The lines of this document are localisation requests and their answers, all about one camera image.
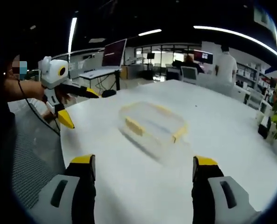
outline white desk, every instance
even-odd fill
[[[235,85],[234,88],[238,91],[245,93],[245,95],[250,95],[250,91],[248,91],[242,87]],[[268,111],[272,110],[272,106],[266,100],[262,100],[262,104],[264,104],[265,110],[268,110]]]
[[[148,180],[149,173],[154,174],[148,170],[151,161],[145,159],[141,166],[142,154],[116,129],[118,110],[138,101],[162,105],[182,116],[189,124],[184,139],[192,150],[215,159],[224,175],[249,193],[255,210],[266,208],[277,191],[277,161],[257,133],[256,111],[214,91],[170,80],[67,108],[75,129],[61,126],[65,165],[76,156],[96,154],[96,223],[192,222],[192,208],[186,207],[191,205],[186,200],[190,190],[174,182],[156,189],[154,180]]]
[[[91,80],[95,78],[101,78],[103,76],[109,76],[114,74],[115,75],[115,83],[116,83],[116,89],[120,90],[120,67],[116,68],[100,68],[92,71],[85,72],[83,74],[80,74],[79,77],[84,78],[86,80],[90,81],[90,88],[91,88]]]

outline window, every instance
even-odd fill
[[[142,48],[142,56],[143,56],[143,63],[144,64],[150,63],[150,59],[147,59],[148,58],[148,53],[151,53],[151,47]]]
[[[136,58],[142,57],[142,48],[136,48],[136,50],[135,50],[135,57]],[[142,64],[142,60],[137,60],[136,64]]]
[[[183,62],[184,61],[184,54],[182,53],[174,53],[174,61],[177,60],[177,61],[181,61]]]
[[[171,67],[173,63],[173,54],[174,50],[174,45],[163,45],[162,46],[162,61],[161,61],[161,66],[163,68],[165,67]]]
[[[152,53],[154,53],[154,59],[151,59],[151,63],[154,67],[161,67],[161,46],[152,46]]]

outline black cable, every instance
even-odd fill
[[[47,123],[35,112],[35,110],[34,110],[34,109],[32,108],[32,106],[30,105],[30,103],[29,103],[29,101],[28,101],[28,99],[27,99],[27,97],[26,97],[26,95],[25,95],[25,93],[24,93],[24,91],[23,91],[23,89],[22,89],[22,87],[21,87],[20,80],[18,79],[17,81],[18,81],[19,88],[20,88],[20,90],[21,90],[21,92],[22,92],[22,95],[23,95],[24,99],[26,100],[28,106],[29,106],[30,109],[32,110],[32,112],[33,112],[33,113],[36,115],[36,117],[39,118],[39,120],[40,120],[41,122],[43,122],[48,128],[50,128],[50,129],[51,129],[52,131],[54,131],[58,136],[60,136],[60,133],[58,133],[55,129],[53,129],[50,125],[48,125],[48,124],[47,124]]]
[[[56,119],[55,119],[55,118],[53,118],[53,119],[54,119],[54,121],[55,121],[56,127],[58,128],[58,131],[60,132],[60,129],[59,129],[59,126],[58,126],[58,124],[57,124],[57,122],[56,122]]]
[[[112,86],[110,87],[110,89],[112,89],[112,87],[114,86],[115,83],[116,83],[116,81],[114,81],[114,83],[112,84]]]
[[[101,86],[102,86],[102,88],[104,88],[104,90],[106,90],[106,88],[103,86],[103,81],[105,80],[105,79],[107,79],[108,77],[109,77],[110,75],[108,75],[108,76],[106,76],[103,80],[102,80],[102,78],[100,78],[101,79]]]
[[[99,95],[100,95],[100,93],[102,91],[102,87],[100,86],[99,78],[97,78],[97,81],[98,81],[98,83],[95,86],[99,89]]]

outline office room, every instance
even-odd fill
[[[0,189],[17,215],[277,223],[277,6],[56,7],[0,32]]]

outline ceiling light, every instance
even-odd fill
[[[155,30],[151,30],[151,31],[148,31],[148,32],[144,32],[144,33],[139,34],[139,36],[144,36],[144,35],[158,33],[158,32],[161,32],[161,29],[155,29]]]
[[[240,36],[240,37],[244,37],[244,38],[246,38],[246,39],[248,39],[250,41],[253,41],[253,42],[257,43],[257,44],[260,44],[262,47],[265,47],[267,50],[271,51],[273,54],[275,54],[277,56],[277,52],[274,49],[272,49],[268,45],[264,44],[263,42],[258,41],[257,39],[255,39],[253,37],[250,37],[250,36],[247,36],[245,34],[241,34],[241,33],[238,33],[238,32],[232,31],[232,30],[228,30],[228,29],[216,28],[216,27],[193,26],[193,28],[195,28],[195,29],[209,29],[209,30],[221,31],[221,32],[225,32],[225,33],[228,33],[228,34],[234,34],[234,35],[237,35],[237,36]]]
[[[105,38],[92,38],[90,39],[89,43],[100,43],[103,42]]]
[[[69,35],[69,45],[68,45],[68,53],[71,53],[72,41],[73,41],[73,36],[74,36],[76,22],[77,22],[77,18],[74,17],[72,19],[72,22],[71,22],[70,35]]]
[[[274,35],[275,35],[275,42],[277,43],[277,28],[274,25]]]

